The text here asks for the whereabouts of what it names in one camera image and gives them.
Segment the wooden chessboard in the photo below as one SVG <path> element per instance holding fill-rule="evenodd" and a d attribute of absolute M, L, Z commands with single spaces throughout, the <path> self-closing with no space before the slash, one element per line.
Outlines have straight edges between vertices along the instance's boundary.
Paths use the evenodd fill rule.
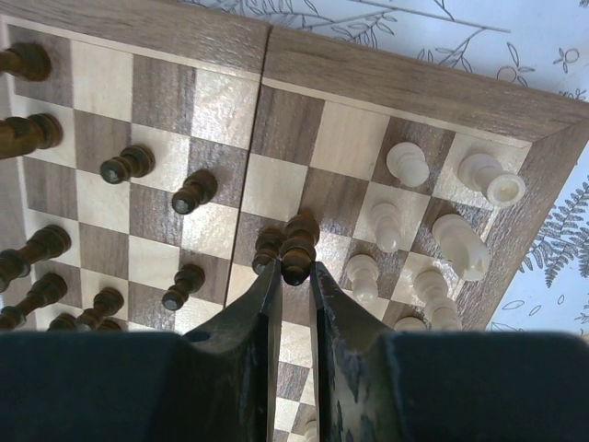
<path fill-rule="evenodd" d="M 386 324 L 419 314 L 412 279 L 435 267 L 465 325 L 481 328 L 589 139 L 589 106 L 558 96 L 163 0 L 65 3 L 0 1 L 9 14 L 3 45 L 39 42 L 54 67 L 41 84 L 7 79 L 11 113 L 49 112 L 65 133 L 60 146 L 15 161 L 21 236 L 52 223 L 73 239 L 65 255 L 35 265 L 33 280 L 52 271 L 69 286 L 38 311 L 40 330 L 113 286 L 125 298 L 116 318 L 126 330 L 186 332 L 245 292 L 256 237 L 299 209 L 320 223 L 318 260 L 342 288 L 351 288 L 350 257 L 376 259 L 379 298 L 369 309 Z M 419 145 L 430 166 L 418 188 L 387 170 L 388 150 L 402 141 Z M 150 147 L 155 170 L 102 181 L 100 163 L 129 144 Z M 494 209 L 457 180 L 473 151 L 524 178 L 519 204 Z M 179 216 L 171 195 L 201 168 L 219 192 Z M 376 247 L 367 224 L 381 202 L 402 212 L 394 254 Z M 486 240 L 491 268 L 481 282 L 459 281 L 433 241 L 433 222 L 448 213 Z M 161 297 L 187 262 L 201 265 L 205 286 L 169 312 Z M 308 283 L 285 285 L 277 441 L 304 440 L 315 413 L 308 311 Z"/>

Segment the dark chess piece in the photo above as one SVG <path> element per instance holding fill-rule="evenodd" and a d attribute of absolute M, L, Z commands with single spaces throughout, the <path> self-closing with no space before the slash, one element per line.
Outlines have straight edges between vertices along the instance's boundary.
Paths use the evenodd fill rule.
<path fill-rule="evenodd" d="M 107 316 L 112 316 L 119 311 L 125 301 L 122 295 L 114 288 L 103 288 L 94 297 L 94 307 L 87 308 L 75 319 L 75 326 L 82 332 L 97 329 Z"/>
<path fill-rule="evenodd" d="M 133 178 L 141 178 L 156 166 L 156 158 L 143 145 L 125 147 L 119 157 L 111 158 L 100 166 L 100 176 L 109 184 L 119 184 Z"/>
<path fill-rule="evenodd" d="M 256 239 L 256 254 L 251 262 L 251 268 L 256 274 L 261 274 L 268 263 L 278 259 L 280 247 L 286 240 L 283 232 L 276 228 L 262 230 Z"/>
<path fill-rule="evenodd" d="M 280 249 L 283 279 L 288 285 L 301 285 L 311 273 L 319 241 L 319 224 L 312 214 L 303 212 L 290 219 L 284 228 L 286 241 Z"/>
<path fill-rule="evenodd" d="M 55 330 L 75 330 L 75 318 L 69 313 L 60 313 L 49 323 L 47 332 Z"/>
<path fill-rule="evenodd" d="M 0 293 L 8 288 L 11 281 L 27 276 L 35 262 L 57 258 L 71 246 L 72 240 L 65 230 L 58 226 L 46 226 L 35 232 L 22 249 L 0 252 Z"/>
<path fill-rule="evenodd" d="M 198 292 L 204 284 L 204 270 L 198 265 L 185 264 L 174 275 L 174 285 L 162 296 L 162 304 L 171 311 L 180 310 L 190 293 Z"/>
<path fill-rule="evenodd" d="M 217 193 L 217 180 L 208 170 L 197 170 L 182 184 L 172 197 L 172 208 L 187 215 L 199 205 L 207 204 Z"/>
<path fill-rule="evenodd" d="M 63 139 L 61 124 L 47 113 L 6 118 L 0 121 L 0 159 L 56 147 Z"/>
<path fill-rule="evenodd" d="M 0 72 L 28 81 L 43 81 L 52 72 L 52 63 L 39 44 L 15 43 L 0 52 Z"/>
<path fill-rule="evenodd" d="M 30 288 L 25 298 L 14 307 L 0 311 L 0 329 L 14 330 L 27 323 L 27 316 L 35 309 L 55 304 L 67 293 L 67 284 L 61 276 L 46 273 Z"/>

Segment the white pawn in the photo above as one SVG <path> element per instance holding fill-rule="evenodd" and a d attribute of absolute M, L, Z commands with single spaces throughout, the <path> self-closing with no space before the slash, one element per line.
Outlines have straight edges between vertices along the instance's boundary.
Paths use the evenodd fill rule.
<path fill-rule="evenodd" d="M 458 179 L 469 189 L 482 194 L 496 207 L 509 207 L 522 199 L 525 183 L 503 170 L 497 159 L 487 154 L 466 157 L 458 168 Z"/>
<path fill-rule="evenodd" d="M 432 234 L 460 279 L 480 281 L 485 276 L 491 261 L 489 250 L 462 216 L 441 216 L 433 223 Z"/>
<path fill-rule="evenodd" d="M 370 211 L 370 223 L 375 232 L 376 245 L 385 253 L 393 253 L 401 241 L 399 220 L 401 213 L 393 204 L 381 203 Z"/>
<path fill-rule="evenodd" d="M 430 176 L 425 155 L 414 143 L 399 143 L 387 154 L 387 167 L 394 177 L 407 187 L 421 186 Z"/>
<path fill-rule="evenodd" d="M 432 330 L 462 330 L 456 302 L 448 297 L 448 285 L 435 271 L 420 273 L 413 281 L 417 297 L 425 303 L 423 314 L 432 323 Z"/>
<path fill-rule="evenodd" d="M 355 255 L 346 267 L 348 279 L 352 281 L 352 296 L 360 304 L 368 304 L 378 297 L 378 266 L 368 255 Z"/>

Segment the chessboard square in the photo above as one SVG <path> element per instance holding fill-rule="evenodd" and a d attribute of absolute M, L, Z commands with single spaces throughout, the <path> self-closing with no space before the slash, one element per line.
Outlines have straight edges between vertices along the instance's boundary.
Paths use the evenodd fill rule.
<path fill-rule="evenodd" d="M 382 147 L 376 159 L 375 172 L 372 181 L 387 186 L 400 187 L 412 192 L 431 195 L 446 156 L 454 140 L 454 132 L 432 127 L 421 122 L 412 122 L 391 117 Z M 387 155 L 390 149 L 399 143 L 410 142 L 420 147 L 425 155 L 425 162 L 430 168 L 430 175 L 421 186 L 408 188 L 394 177 L 387 166 Z"/>
<path fill-rule="evenodd" d="M 313 212 L 321 231 L 351 237 L 367 187 L 365 180 L 309 168 L 301 207 Z"/>
<path fill-rule="evenodd" d="M 156 159 L 151 172 L 142 178 L 131 178 L 131 182 L 166 192 L 175 192 L 182 187 L 188 176 L 189 136 L 133 124 L 131 142 L 148 147 Z"/>
<path fill-rule="evenodd" d="M 176 134 L 191 134 L 196 69 L 133 57 L 133 122 Z"/>
<path fill-rule="evenodd" d="M 129 122 L 133 55 L 72 41 L 74 108 Z"/>
<path fill-rule="evenodd" d="M 173 332 L 175 314 L 162 305 L 165 293 L 159 288 L 129 283 L 129 320 L 149 328 Z"/>
<path fill-rule="evenodd" d="M 259 83 L 199 69 L 192 136 L 249 149 Z"/>
<path fill-rule="evenodd" d="M 397 207 L 400 214 L 398 226 L 401 241 L 398 248 L 400 250 L 411 250 L 411 244 L 413 244 L 413 239 L 420 227 L 429 200 L 430 197 L 427 195 L 371 182 L 364 197 L 358 222 L 353 231 L 353 237 L 376 243 L 374 227 L 370 222 L 370 214 L 376 205 L 389 203 Z"/>
<path fill-rule="evenodd" d="M 299 164 L 251 154 L 241 210 L 288 221 L 298 212 L 306 171 Z"/>
<path fill-rule="evenodd" d="M 80 222 L 129 233 L 129 183 L 112 185 L 96 173 L 75 172 Z"/>
<path fill-rule="evenodd" d="M 129 277 L 129 235 L 80 223 L 80 241 L 83 269 Z"/>
<path fill-rule="evenodd" d="M 517 173 L 524 164 L 528 152 L 529 147 L 514 147 L 470 135 L 456 134 L 435 184 L 433 196 L 492 210 L 493 205 L 481 192 L 472 191 L 458 179 L 460 163 L 473 154 L 489 154 L 501 163 L 504 170 Z"/>
<path fill-rule="evenodd" d="M 81 263 L 81 252 L 80 227 L 78 222 L 67 218 L 61 218 L 59 216 L 45 214 L 43 212 L 37 212 L 35 210 L 25 209 L 25 232 L 27 233 L 27 238 L 32 237 L 37 230 L 49 225 L 56 225 L 63 228 L 72 240 L 72 246 L 70 249 L 63 255 L 53 258 L 52 260 L 79 267 Z M 14 249 L 20 249 L 22 246 L 24 246 L 24 244 L 15 244 Z"/>
<path fill-rule="evenodd" d="M 186 304 L 176 312 L 174 332 L 185 334 L 195 329 L 219 313 L 223 305 L 205 301 L 196 297 L 189 297 Z"/>
<path fill-rule="evenodd" d="M 35 280 L 41 279 L 46 273 L 61 276 L 67 285 L 67 293 L 59 302 L 72 307 L 82 308 L 82 282 L 80 268 L 55 261 L 41 261 L 35 264 Z"/>
<path fill-rule="evenodd" d="M 92 308 L 94 297 L 105 288 L 114 288 L 124 299 L 121 309 L 112 315 L 119 320 L 129 319 L 129 281 L 126 279 L 109 276 L 104 273 L 81 270 L 82 279 L 82 308 Z"/>
<path fill-rule="evenodd" d="M 311 167 L 370 180 L 389 117 L 326 101 Z"/>
<path fill-rule="evenodd" d="M 12 43 L 34 42 L 40 44 L 52 64 L 52 71 L 44 81 L 34 82 L 15 77 L 17 95 L 61 104 L 67 108 L 73 105 L 72 52 L 68 39 L 55 37 L 36 30 L 8 26 Z"/>
<path fill-rule="evenodd" d="M 207 203 L 184 216 L 182 248 L 226 260 L 231 259 L 238 210 Z"/>
<path fill-rule="evenodd" d="M 12 114 L 15 117 L 25 118 L 38 113 L 48 113 L 56 118 L 64 131 L 64 139 L 56 147 L 35 150 L 29 154 L 29 157 L 75 168 L 74 110 L 19 95 L 13 97 Z"/>
<path fill-rule="evenodd" d="M 178 247 L 129 236 L 129 279 L 166 290 L 174 283 L 179 255 Z"/>
<path fill-rule="evenodd" d="M 308 166 L 313 156 L 322 99 L 261 86 L 251 152 Z"/>
<path fill-rule="evenodd" d="M 401 275 L 398 278 L 391 300 L 403 304 L 411 304 L 412 306 L 423 307 L 423 301 L 418 298 L 415 288 L 413 287 L 413 281 L 415 281 L 415 278 L 420 273 L 430 270 L 437 271 L 444 277 L 448 285 L 449 296 L 456 297 L 453 296 L 453 293 L 459 283 L 459 278 L 452 270 L 450 262 L 410 252 L 405 261 L 405 266 L 403 267 L 403 270 L 401 270 Z"/>
<path fill-rule="evenodd" d="M 132 183 L 130 198 L 131 235 L 179 247 L 182 215 L 172 208 L 172 193 Z"/>
<path fill-rule="evenodd" d="M 225 303 L 231 261 L 205 253 L 181 250 L 180 267 L 184 264 L 198 265 L 204 271 L 204 284 L 198 292 L 192 293 L 191 297 L 223 305 Z"/>
<path fill-rule="evenodd" d="M 309 368 L 304 366 L 294 366 L 285 362 L 279 362 L 276 396 L 299 402 L 309 371 Z"/>
<path fill-rule="evenodd" d="M 283 321 L 278 360 L 295 366 L 311 368 L 313 366 L 311 329 Z"/>
<path fill-rule="evenodd" d="M 22 160 L 29 209 L 77 219 L 75 169 L 35 158 Z"/>
<path fill-rule="evenodd" d="M 243 149 L 192 138 L 187 176 L 199 169 L 208 170 L 217 181 L 217 193 L 211 201 L 239 208 L 247 163 L 248 152 Z"/>
<path fill-rule="evenodd" d="M 128 122 L 76 110 L 75 158 L 77 168 L 100 173 L 100 165 L 117 157 L 131 143 Z"/>

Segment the chess piece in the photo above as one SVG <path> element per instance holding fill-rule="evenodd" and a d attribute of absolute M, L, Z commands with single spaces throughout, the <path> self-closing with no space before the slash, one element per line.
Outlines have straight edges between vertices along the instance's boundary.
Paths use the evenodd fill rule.
<path fill-rule="evenodd" d="M 67 284 L 61 276 L 46 273 L 30 288 L 25 298 L 14 307 L 0 311 L 0 329 L 13 330 L 27 323 L 27 316 L 37 308 L 55 304 L 67 293 Z"/>
<path fill-rule="evenodd" d="M 432 330 L 462 330 L 456 302 L 448 297 L 448 285 L 436 271 L 423 272 L 413 281 L 417 297 L 425 303 L 423 313 Z"/>
<path fill-rule="evenodd" d="M 395 332 L 424 332 L 427 327 L 422 320 L 408 316 L 395 322 L 393 330 Z"/>
<path fill-rule="evenodd" d="M 485 276 L 491 260 L 489 250 L 462 216 L 441 216 L 433 223 L 432 234 L 458 277 L 480 281 Z"/>
<path fill-rule="evenodd" d="M 280 255 L 283 279 L 288 285 L 301 285 L 311 273 L 319 234 L 319 224 L 309 212 L 295 215 L 286 224 L 286 241 L 280 248 Z"/>
<path fill-rule="evenodd" d="M 87 308 L 75 319 L 75 326 L 82 332 L 97 329 L 107 316 L 112 316 L 124 305 L 125 300 L 114 288 L 103 288 L 94 297 L 94 307 Z"/>
<path fill-rule="evenodd" d="M 199 205 L 207 204 L 217 193 L 217 180 L 208 170 L 197 170 L 182 184 L 172 197 L 172 208 L 180 215 L 187 215 Z"/>
<path fill-rule="evenodd" d="M 371 256 L 352 256 L 346 267 L 346 275 L 352 281 L 352 296 L 360 304 L 369 304 L 378 297 L 378 266 Z"/>
<path fill-rule="evenodd" d="M 393 204 L 377 204 L 370 212 L 376 245 L 385 253 L 393 253 L 398 249 L 401 241 L 400 219 L 401 213 Z"/>
<path fill-rule="evenodd" d="M 72 240 L 65 230 L 58 226 L 46 226 L 35 232 L 22 249 L 0 252 L 0 293 L 8 288 L 11 281 L 27 276 L 32 264 L 57 258 L 71 245 Z"/>
<path fill-rule="evenodd" d="M 280 256 L 280 247 L 286 237 L 276 228 L 264 229 L 256 239 L 256 254 L 251 263 L 251 268 L 256 274 L 261 274 L 269 262 L 277 260 Z"/>
<path fill-rule="evenodd" d="M 0 121 L 0 159 L 20 157 L 37 149 L 56 147 L 64 139 L 61 124 L 48 113 Z"/>
<path fill-rule="evenodd" d="M 458 167 L 457 176 L 472 191 L 482 192 L 496 207 L 514 205 L 525 193 L 524 180 L 503 170 L 501 163 L 488 154 L 466 157 Z"/>
<path fill-rule="evenodd" d="M 190 293 L 198 292 L 204 284 L 204 270 L 198 265 L 185 264 L 174 275 L 174 285 L 162 296 L 162 304 L 171 311 L 180 310 Z"/>
<path fill-rule="evenodd" d="M 108 184 L 119 184 L 133 178 L 141 178 L 156 166 L 154 154 L 143 145 L 125 147 L 119 157 L 100 165 L 100 176 Z"/>
<path fill-rule="evenodd" d="M 393 146 L 387 154 L 387 167 L 407 187 L 421 186 L 430 176 L 425 155 L 414 143 L 404 142 Z"/>
<path fill-rule="evenodd" d="M 52 63 L 39 44 L 15 43 L 0 52 L 0 72 L 28 81 L 43 81 L 52 72 Z"/>

